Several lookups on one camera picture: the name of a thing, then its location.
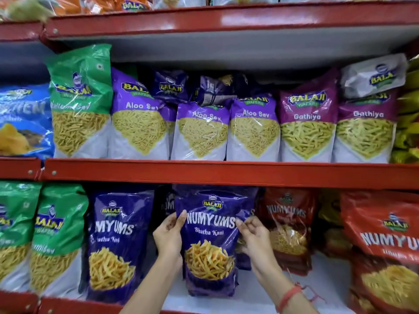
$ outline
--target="left hand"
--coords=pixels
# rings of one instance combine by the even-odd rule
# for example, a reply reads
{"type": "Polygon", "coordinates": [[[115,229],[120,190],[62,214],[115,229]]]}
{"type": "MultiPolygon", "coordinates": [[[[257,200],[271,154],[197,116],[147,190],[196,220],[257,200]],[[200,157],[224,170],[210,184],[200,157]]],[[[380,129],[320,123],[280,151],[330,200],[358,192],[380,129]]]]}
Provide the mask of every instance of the left hand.
{"type": "Polygon", "coordinates": [[[156,242],[159,258],[169,258],[182,264],[181,248],[181,228],[186,221],[186,210],[183,210],[179,218],[176,219],[176,213],[168,216],[161,225],[153,232],[156,242]]]}

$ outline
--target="red thread bracelet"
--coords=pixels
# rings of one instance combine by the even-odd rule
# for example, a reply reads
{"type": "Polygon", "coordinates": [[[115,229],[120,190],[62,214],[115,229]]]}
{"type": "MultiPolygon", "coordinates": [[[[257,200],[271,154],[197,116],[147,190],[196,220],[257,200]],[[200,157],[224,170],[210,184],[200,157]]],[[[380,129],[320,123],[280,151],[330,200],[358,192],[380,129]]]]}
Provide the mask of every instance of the red thread bracelet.
{"type": "Polygon", "coordinates": [[[291,297],[293,297],[297,293],[302,293],[301,286],[299,285],[294,286],[291,290],[285,293],[284,297],[282,298],[282,300],[276,307],[276,312],[281,313],[284,310],[284,308],[287,306],[288,301],[291,299],[291,297]]]}

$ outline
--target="hand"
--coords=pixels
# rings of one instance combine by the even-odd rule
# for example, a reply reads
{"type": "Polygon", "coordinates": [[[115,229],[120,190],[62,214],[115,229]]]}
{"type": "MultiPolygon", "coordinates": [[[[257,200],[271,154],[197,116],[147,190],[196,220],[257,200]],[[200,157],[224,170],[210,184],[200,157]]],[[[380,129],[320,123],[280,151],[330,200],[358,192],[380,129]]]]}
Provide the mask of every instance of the hand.
{"type": "Polygon", "coordinates": [[[260,282],[265,273],[278,268],[269,239],[269,230],[256,216],[247,218],[245,222],[236,219],[236,226],[246,241],[246,247],[242,246],[241,251],[250,257],[252,270],[260,282]]]}
{"type": "Polygon", "coordinates": [[[170,258],[182,265],[182,238],[181,228],[185,224],[186,210],[183,210],[179,218],[176,213],[168,216],[161,225],[153,232],[159,257],[170,258]]]}

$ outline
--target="green snack packet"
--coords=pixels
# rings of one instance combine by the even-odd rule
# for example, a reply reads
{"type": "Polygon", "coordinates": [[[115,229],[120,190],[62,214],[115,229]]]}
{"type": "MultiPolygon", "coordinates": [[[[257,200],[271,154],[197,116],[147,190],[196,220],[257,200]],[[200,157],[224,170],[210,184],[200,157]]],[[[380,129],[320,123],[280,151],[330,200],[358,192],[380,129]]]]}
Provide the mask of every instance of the green snack packet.
{"type": "Polygon", "coordinates": [[[0,289],[29,290],[30,242],[40,183],[0,181],[0,289]]]}
{"type": "Polygon", "coordinates": [[[84,214],[88,198],[79,184],[42,189],[32,241],[31,288],[39,295],[78,299],[84,214]]]}
{"type": "Polygon", "coordinates": [[[46,65],[55,158],[106,158],[113,90],[111,45],[99,44],[55,56],[46,65]]]}

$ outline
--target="forearm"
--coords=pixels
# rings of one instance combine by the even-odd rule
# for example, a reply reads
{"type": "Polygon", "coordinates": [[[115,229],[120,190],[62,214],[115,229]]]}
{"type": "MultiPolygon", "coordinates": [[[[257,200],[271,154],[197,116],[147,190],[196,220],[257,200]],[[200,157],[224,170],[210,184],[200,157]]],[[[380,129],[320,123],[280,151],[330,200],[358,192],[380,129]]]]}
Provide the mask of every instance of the forearm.
{"type": "MultiPolygon", "coordinates": [[[[261,285],[278,306],[284,295],[294,287],[294,284],[284,275],[279,266],[261,273],[261,285]]],[[[281,314],[317,314],[310,301],[302,293],[294,294],[288,301],[281,314]]]]}
{"type": "Polygon", "coordinates": [[[181,267],[181,259],[159,256],[120,314],[159,314],[181,267]]]}

